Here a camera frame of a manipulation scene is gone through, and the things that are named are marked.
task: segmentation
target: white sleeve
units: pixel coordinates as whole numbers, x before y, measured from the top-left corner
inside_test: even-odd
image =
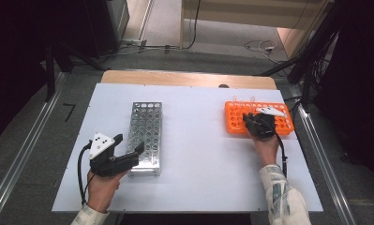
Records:
[[[108,215],[109,213],[99,213],[85,204],[71,225],[102,225]]]
[[[265,188],[271,225],[311,224],[303,196],[289,185],[278,165],[263,167],[260,169],[260,176]]]

